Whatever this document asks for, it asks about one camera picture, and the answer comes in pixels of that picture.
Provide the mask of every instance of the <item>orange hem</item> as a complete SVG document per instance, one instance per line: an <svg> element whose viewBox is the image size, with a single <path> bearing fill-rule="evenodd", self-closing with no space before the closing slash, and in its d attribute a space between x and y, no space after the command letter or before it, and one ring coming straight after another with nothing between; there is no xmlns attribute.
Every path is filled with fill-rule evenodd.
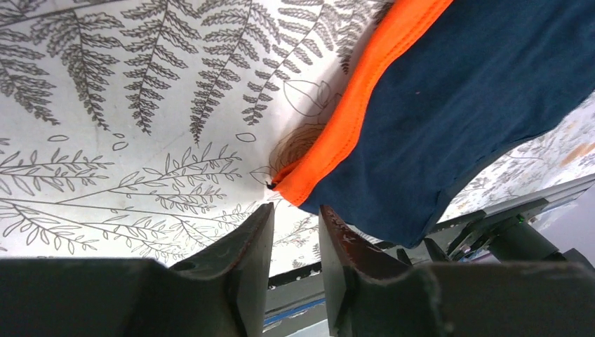
<svg viewBox="0 0 595 337"><path fill-rule="evenodd" d="M374 86L389 67L438 19L453 0L396 0L376 29L337 109L306 155L283 168L274 190L299 206L316 184L355 148Z"/></svg>

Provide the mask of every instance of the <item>garment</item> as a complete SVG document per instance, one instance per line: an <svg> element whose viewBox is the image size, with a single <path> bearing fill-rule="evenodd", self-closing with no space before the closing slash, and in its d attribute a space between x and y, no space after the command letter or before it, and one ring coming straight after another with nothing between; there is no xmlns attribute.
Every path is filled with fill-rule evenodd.
<svg viewBox="0 0 595 337"><path fill-rule="evenodd" d="M594 60L593 1L455 0L384 71L347 158L306 200L282 185L301 162L276 189L301 209L327 204L367 234L416 246L481 169L595 89Z"/></svg>

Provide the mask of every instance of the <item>orange fabric band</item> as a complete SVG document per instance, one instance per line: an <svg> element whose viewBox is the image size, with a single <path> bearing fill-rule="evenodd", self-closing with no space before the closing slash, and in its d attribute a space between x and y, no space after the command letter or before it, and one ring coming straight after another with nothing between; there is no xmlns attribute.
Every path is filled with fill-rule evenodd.
<svg viewBox="0 0 595 337"><path fill-rule="evenodd" d="M275 191L299 206L316 184L355 148L374 86L447 9L453 0L396 0L376 29L337 109L306 155L273 179Z"/></svg>

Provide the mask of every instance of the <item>botanical pattern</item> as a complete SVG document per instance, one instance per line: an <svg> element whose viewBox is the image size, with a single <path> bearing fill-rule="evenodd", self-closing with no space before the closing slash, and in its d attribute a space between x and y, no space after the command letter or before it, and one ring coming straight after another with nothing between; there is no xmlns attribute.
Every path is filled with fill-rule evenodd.
<svg viewBox="0 0 595 337"><path fill-rule="evenodd" d="M271 274L318 261L317 216L265 185L314 144L391 6L0 0L0 255L171 265L273 202ZM593 97L444 218L595 172Z"/></svg>

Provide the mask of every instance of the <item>dark blue cloth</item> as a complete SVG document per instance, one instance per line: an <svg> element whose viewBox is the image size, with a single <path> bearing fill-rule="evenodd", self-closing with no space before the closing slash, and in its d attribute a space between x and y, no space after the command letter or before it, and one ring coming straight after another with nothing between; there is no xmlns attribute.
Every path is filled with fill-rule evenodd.
<svg viewBox="0 0 595 337"><path fill-rule="evenodd" d="M455 0L377 83L354 151L302 209L413 247L452 198L595 89L595 1Z"/></svg>

